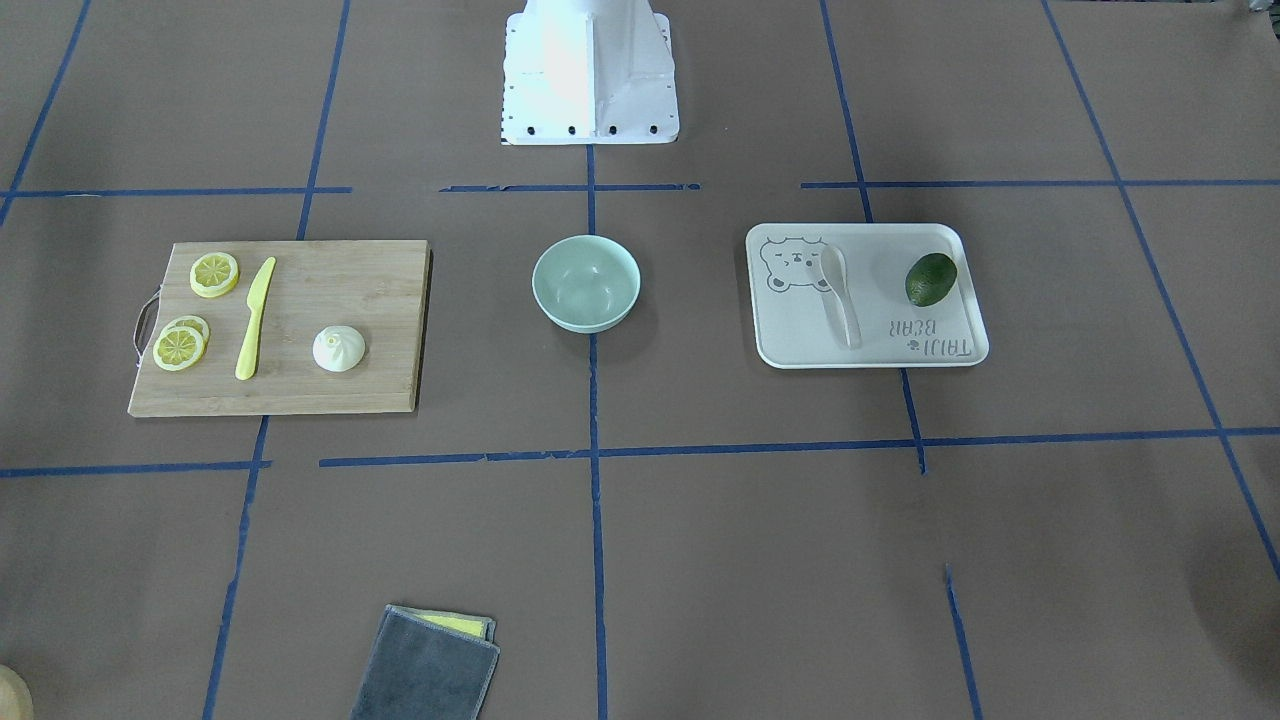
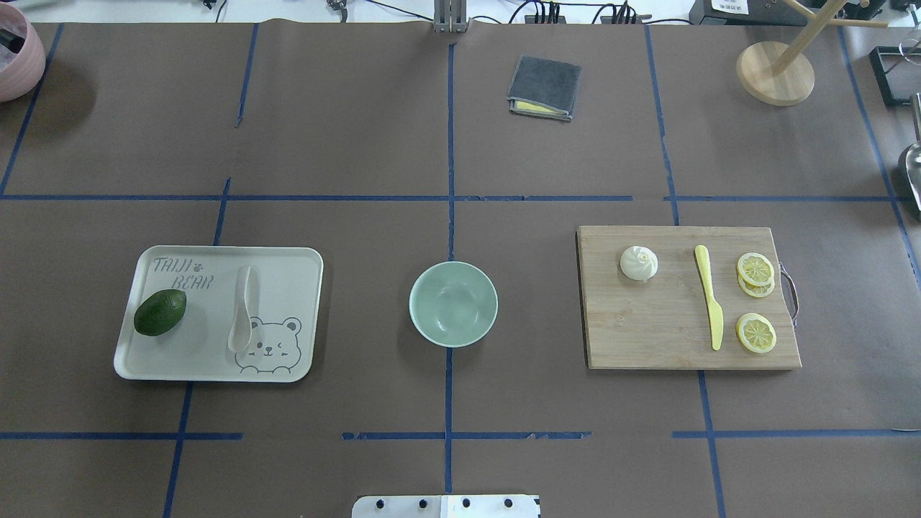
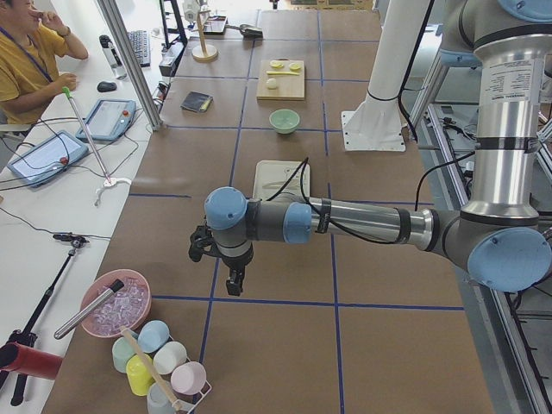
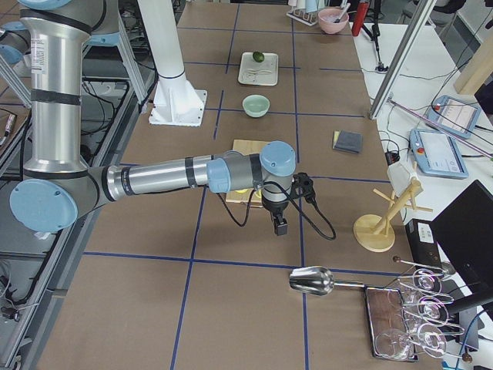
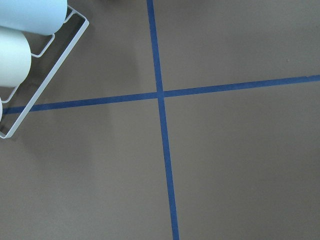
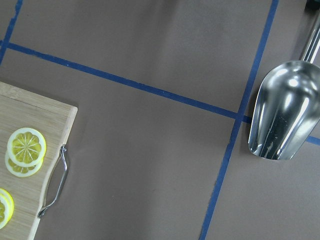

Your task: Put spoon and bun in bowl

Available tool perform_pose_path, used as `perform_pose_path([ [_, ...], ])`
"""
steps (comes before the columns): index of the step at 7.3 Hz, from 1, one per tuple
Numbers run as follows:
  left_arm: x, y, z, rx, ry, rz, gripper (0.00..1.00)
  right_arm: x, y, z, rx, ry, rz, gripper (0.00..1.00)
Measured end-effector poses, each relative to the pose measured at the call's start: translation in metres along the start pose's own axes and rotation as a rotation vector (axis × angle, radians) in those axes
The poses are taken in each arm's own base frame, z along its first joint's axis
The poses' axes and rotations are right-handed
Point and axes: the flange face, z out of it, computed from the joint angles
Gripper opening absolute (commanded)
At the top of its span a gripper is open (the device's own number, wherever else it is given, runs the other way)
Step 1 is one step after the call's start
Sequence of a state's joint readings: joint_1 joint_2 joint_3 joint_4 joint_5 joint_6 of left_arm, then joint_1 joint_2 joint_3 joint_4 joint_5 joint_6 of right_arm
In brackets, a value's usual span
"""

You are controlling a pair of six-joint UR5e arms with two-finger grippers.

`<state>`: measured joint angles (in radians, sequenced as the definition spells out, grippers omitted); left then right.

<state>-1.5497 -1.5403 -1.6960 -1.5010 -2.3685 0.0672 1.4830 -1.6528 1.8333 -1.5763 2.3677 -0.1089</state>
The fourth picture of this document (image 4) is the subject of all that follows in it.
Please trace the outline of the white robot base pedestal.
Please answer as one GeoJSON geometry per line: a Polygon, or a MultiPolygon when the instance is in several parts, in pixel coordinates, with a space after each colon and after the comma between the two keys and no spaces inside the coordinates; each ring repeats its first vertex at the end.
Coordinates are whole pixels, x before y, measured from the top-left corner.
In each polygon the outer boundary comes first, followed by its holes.
{"type": "Polygon", "coordinates": [[[172,2],[142,0],[138,4],[159,77],[149,122],[200,126],[207,91],[194,89],[186,77],[172,2]]]}

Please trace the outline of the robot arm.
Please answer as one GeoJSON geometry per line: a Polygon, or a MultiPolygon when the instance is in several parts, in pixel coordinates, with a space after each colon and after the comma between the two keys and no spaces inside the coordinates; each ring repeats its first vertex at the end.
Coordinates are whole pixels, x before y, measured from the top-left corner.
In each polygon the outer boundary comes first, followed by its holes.
{"type": "Polygon", "coordinates": [[[293,148],[268,143],[259,153],[186,157],[148,166],[90,167],[80,155],[82,49],[92,37],[119,40],[115,1],[23,1],[31,36],[32,157],[10,196],[27,228],[55,233],[104,204],[127,196],[207,187],[214,193],[255,189],[275,233],[287,232],[283,211],[294,197],[293,148]]]}

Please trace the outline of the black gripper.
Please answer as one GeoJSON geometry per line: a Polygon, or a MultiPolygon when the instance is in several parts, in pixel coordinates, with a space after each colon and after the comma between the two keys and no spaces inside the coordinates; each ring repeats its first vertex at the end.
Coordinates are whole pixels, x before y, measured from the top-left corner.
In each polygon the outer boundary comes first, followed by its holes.
{"type": "Polygon", "coordinates": [[[288,224],[283,215],[284,210],[288,206],[288,201],[271,201],[266,200],[266,209],[270,212],[271,219],[273,221],[273,229],[276,235],[283,235],[287,233],[288,224]]]}

